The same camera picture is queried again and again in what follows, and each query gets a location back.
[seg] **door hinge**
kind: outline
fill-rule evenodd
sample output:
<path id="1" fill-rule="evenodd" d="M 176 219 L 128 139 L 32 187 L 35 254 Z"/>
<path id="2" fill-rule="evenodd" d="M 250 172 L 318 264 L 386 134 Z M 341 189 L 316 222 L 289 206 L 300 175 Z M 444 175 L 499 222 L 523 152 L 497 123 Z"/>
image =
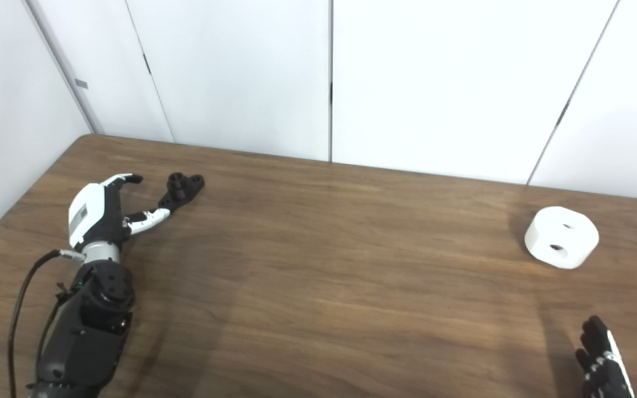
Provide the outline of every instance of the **door hinge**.
<path id="1" fill-rule="evenodd" d="M 147 61 L 147 55 L 145 53 L 142 53 L 142 56 L 144 57 L 144 65 L 147 66 L 147 71 L 149 71 L 149 74 L 152 74 L 152 70 L 149 68 L 149 61 Z"/>
<path id="2" fill-rule="evenodd" d="M 562 108 L 562 113 L 559 114 L 559 119 L 557 119 L 557 123 L 554 124 L 555 128 L 559 126 L 559 123 L 562 122 L 562 118 L 564 118 L 564 114 L 567 113 L 567 108 L 569 108 L 569 101 L 571 101 L 571 98 L 567 100 L 566 104 L 564 104 L 564 108 Z"/>

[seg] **white wall panel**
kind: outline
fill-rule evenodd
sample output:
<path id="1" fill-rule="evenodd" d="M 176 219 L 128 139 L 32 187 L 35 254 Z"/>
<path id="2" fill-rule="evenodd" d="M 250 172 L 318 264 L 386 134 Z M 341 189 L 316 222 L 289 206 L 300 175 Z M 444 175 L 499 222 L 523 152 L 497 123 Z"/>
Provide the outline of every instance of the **white wall panel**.
<path id="1" fill-rule="evenodd" d="M 637 0 L 621 0 L 533 185 L 637 197 Z"/>
<path id="2" fill-rule="evenodd" d="M 0 0 L 0 217 L 87 133 L 23 3 Z"/>
<path id="3" fill-rule="evenodd" d="M 172 141 L 124 0 L 30 0 L 99 133 Z"/>
<path id="4" fill-rule="evenodd" d="M 129 0 L 178 143 L 328 159 L 329 0 Z"/>
<path id="5" fill-rule="evenodd" d="M 333 160 L 524 184 L 615 0 L 335 0 Z"/>

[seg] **robotic hand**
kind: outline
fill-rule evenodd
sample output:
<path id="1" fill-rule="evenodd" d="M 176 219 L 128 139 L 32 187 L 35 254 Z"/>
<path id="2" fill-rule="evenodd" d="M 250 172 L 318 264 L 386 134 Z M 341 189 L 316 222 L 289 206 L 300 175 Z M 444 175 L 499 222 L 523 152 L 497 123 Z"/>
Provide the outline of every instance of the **robotic hand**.
<path id="1" fill-rule="evenodd" d="M 41 338 L 36 378 L 29 386 L 33 398 L 96 398 L 112 379 L 134 305 L 132 276 L 119 260 L 122 244 L 192 201 L 205 184 L 200 175 L 171 174 L 159 207 L 122 216 L 119 190 L 141 181 L 136 174 L 116 174 L 85 186 L 70 206 L 69 243 L 75 252 L 60 253 L 82 265 L 70 287 L 56 296 L 46 330 L 62 310 L 43 354 L 45 332 Z"/>
<path id="2" fill-rule="evenodd" d="M 582 326 L 584 349 L 576 357 L 584 370 L 583 398 L 635 398 L 614 336 L 602 320 L 593 316 Z"/>

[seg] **wooden table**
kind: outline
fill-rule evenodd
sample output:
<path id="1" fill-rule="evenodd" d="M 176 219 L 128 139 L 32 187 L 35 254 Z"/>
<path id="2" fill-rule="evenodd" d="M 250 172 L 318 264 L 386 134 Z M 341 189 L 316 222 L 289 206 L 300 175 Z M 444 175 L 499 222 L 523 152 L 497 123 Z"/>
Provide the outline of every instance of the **wooden table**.
<path id="1" fill-rule="evenodd" d="M 138 304 L 103 397 L 579 397 L 579 328 L 600 315 L 637 393 L 637 200 L 148 141 L 79 139 L 0 221 L 5 344 L 33 260 L 66 248 L 68 206 L 119 172 L 123 210 L 154 207 L 170 172 L 207 186 L 123 261 Z M 601 243 L 577 270 L 540 264 L 534 212 L 587 214 Z M 18 385 L 55 283 L 46 264 L 18 329 Z"/>

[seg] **robotic arm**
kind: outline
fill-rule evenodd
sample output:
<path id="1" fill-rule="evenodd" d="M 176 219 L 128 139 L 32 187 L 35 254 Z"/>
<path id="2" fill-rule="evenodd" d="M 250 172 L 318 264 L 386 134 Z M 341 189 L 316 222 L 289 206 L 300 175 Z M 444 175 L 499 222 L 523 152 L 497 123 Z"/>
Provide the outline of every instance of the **robotic arm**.
<path id="1" fill-rule="evenodd" d="M 205 184 L 200 175 L 171 174 L 159 207 L 122 216 L 119 190 L 141 181 L 116 174 L 85 186 L 70 206 L 69 243 L 82 267 L 56 296 L 63 310 L 37 362 L 33 398 L 96 398 L 112 379 L 134 305 L 132 275 L 119 260 L 122 244 L 192 201 Z"/>

